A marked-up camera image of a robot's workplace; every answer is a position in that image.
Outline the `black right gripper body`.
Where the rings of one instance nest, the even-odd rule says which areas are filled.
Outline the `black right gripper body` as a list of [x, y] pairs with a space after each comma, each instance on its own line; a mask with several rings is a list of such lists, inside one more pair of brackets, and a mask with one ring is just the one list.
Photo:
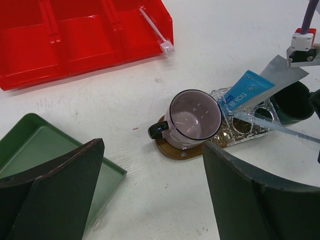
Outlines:
[[320, 89], [311, 93], [308, 103], [320, 119]]

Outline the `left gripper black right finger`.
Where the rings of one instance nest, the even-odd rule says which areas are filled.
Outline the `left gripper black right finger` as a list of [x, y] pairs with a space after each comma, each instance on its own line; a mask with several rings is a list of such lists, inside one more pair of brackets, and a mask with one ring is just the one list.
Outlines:
[[211, 142], [202, 155], [220, 239], [319, 239], [318, 187], [269, 173]]

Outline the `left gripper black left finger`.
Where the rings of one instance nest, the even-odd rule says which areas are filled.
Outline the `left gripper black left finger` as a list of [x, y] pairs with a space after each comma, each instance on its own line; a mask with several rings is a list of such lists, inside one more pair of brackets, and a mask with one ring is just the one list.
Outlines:
[[80, 240], [101, 170], [101, 138], [0, 180], [2, 240]]

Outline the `dark green enamel mug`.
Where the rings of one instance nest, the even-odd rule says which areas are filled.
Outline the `dark green enamel mug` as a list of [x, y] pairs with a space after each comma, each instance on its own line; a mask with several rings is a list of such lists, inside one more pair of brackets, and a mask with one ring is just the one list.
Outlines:
[[309, 104], [311, 92], [302, 82], [297, 81], [270, 97], [279, 121], [291, 126], [309, 119], [314, 110]]

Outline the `white toothpaste tube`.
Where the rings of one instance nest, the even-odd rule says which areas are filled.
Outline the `white toothpaste tube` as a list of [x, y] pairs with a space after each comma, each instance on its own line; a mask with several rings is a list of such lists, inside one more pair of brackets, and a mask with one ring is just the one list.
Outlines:
[[273, 83], [274, 87], [248, 100], [240, 108], [253, 108], [254, 106], [257, 106], [259, 103], [272, 97], [274, 94], [292, 85], [293, 83], [302, 80], [308, 75], [309, 73], [300, 67], [289, 67], [287, 60], [282, 56], [277, 55], [259, 74], [260, 77]]

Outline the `blue toothpaste tube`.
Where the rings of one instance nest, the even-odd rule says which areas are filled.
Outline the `blue toothpaste tube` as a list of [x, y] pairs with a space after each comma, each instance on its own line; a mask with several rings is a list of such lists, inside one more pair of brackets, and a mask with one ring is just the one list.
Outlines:
[[217, 102], [225, 113], [234, 112], [249, 100], [270, 90], [274, 86], [274, 83], [259, 74], [247, 70]]

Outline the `toothbrush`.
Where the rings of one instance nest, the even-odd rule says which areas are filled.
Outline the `toothbrush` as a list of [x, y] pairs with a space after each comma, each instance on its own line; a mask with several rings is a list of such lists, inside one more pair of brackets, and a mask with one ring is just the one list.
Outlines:
[[159, 29], [157, 28], [157, 26], [155, 25], [155, 23], [151, 20], [151, 18], [146, 14], [146, 12], [144, 11], [144, 9], [142, 7], [140, 7], [139, 9], [140, 14], [145, 18], [145, 20], [147, 21], [147, 23], [150, 25], [150, 27], [153, 29], [153, 31], [155, 32], [155, 34], [160, 38], [160, 49], [162, 50], [162, 52], [169, 56], [172, 55], [175, 51], [175, 47], [174, 45], [171, 43], [170, 40], [166, 39], [162, 33], [159, 31]]
[[272, 118], [265, 117], [259, 113], [247, 113], [245, 111], [232, 111], [232, 112], [229, 112], [228, 115], [252, 125], [259, 125], [263, 128], [275, 130], [288, 135], [292, 135], [296, 138], [301, 138], [317, 144], [320, 143], [319, 138], [316, 138], [298, 131], [291, 130], [278, 123], [274, 123], [274, 120]]

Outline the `clear plastic bag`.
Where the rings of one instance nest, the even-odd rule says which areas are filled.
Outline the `clear plastic bag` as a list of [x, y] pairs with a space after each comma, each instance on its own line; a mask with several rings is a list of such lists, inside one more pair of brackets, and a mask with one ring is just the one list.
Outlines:
[[272, 124], [281, 124], [269, 99], [247, 109], [224, 111], [221, 127], [210, 141], [221, 148], [227, 148], [270, 134], [273, 130], [259, 125], [257, 121], [260, 119]]

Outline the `translucent purple cup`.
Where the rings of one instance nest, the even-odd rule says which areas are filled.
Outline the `translucent purple cup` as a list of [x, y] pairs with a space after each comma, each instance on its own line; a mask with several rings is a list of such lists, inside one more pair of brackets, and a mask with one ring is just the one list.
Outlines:
[[216, 135], [222, 125], [222, 111], [209, 94], [187, 89], [171, 101], [163, 121], [151, 125], [151, 139], [164, 139], [172, 147], [187, 150]]

